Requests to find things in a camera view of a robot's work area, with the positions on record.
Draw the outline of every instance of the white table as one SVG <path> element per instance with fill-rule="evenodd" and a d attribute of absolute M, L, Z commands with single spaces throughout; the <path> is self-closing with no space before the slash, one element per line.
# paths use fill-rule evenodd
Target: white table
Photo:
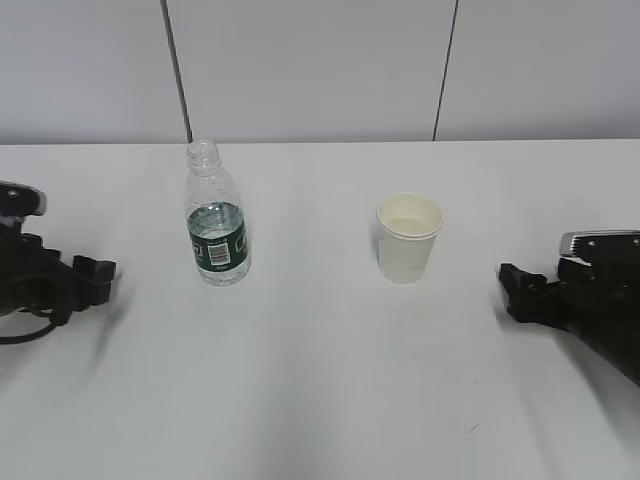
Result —
<path fill-rule="evenodd" d="M 112 302 L 0 347 L 3 479 L 631 480 L 640 389 L 503 312 L 496 270 L 563 232 L 639 227 L 638 141 L 227 145 L 253 266 L 209 287 L 183 146 L 4 146 L 48 195 L 25 231 L 118 262 Z M 447 220 L 426 277 L 378 271 L 377 203 Z M 5 317 L 0 333 L 33 326 Z"/>

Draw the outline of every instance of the white paper cup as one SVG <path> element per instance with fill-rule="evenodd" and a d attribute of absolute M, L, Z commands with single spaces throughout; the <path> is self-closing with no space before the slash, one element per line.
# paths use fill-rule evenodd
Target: white paper cup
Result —
<path fill-rule="evenodd" d="M 444 223 L 440 208 L 417 193 L 396 193 L 378 207 L 378 222 L 383 275 L 394 283 L 420 280 Z"/>

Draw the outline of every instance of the green bottle label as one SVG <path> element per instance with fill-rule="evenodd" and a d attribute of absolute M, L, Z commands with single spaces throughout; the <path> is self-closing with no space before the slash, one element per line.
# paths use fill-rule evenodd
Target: green bottle label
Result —
<path fill-rule="evenodd" d="M 196 264 L 208 272 L 233 270 L 246 260 L 249 253 L 244 222 L 224 237 L 203 238 L 193 233 L 189 235 Z"/>

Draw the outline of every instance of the cup rim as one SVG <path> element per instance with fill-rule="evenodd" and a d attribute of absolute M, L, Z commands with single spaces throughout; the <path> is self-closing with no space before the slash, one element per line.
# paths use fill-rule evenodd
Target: cup rim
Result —
<path fill-rule="evenodd" d="M 385 202 L 387 200 L 389 200 L 390 198 L 399 196 L 399 195 L 412 195 L 412 196 L 416 196 L 416 197 L 420 197 L 423 200 L 427 200 L 428 202 L 432 203 L 440 212 L 440 223 L 432 230 L 430 230 L 427 233 L 421 233 L 421 234 L 410 234 L 410 233 L 400 233 L 397 232 L 395 230 L 393 230 L 392 228 L 389 228 L 389 226 L 382 220 L 381 216 L 380 216 L 380 209 L 382 208 L 382 206 L 385 204 Z M 376 217 L 378 219 L 378 223 L 382 226 L 382 228 L 384 228 L 387 232 L 389 232 L 391 235 L 393 235 L 394 237 L 397 238 L 402 238 L 405 240 L 428 240 L 429 238 L 435 237 L 438 232 L 442 229 L 442 226 L 444 225 L 444 213 L 442 213 L 442 209 L 440 208 L 440 206 L 434 202 L 433 200 L 431 200 L 429 197 L 426 197 L 424 195 L 422 195 L 421 193 L 418 192 L 396 192 L 396 193 L 392 193 L 391 195 L 386 196 L 382 202 L 380 202 L 380 204 L 378 205 L 378 208 L 376 210 Z"/>

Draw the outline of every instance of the water bottle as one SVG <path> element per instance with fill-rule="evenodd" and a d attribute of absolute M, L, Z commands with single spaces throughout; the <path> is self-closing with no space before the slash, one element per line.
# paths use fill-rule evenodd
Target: water bottle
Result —
<path fill-rule="evenodd" d="M 240 195 L 212 141 L 189 144 L 187 164 L 185 217 L 198 272 L 211 285 L 232 285 L 251 266 Z"/>

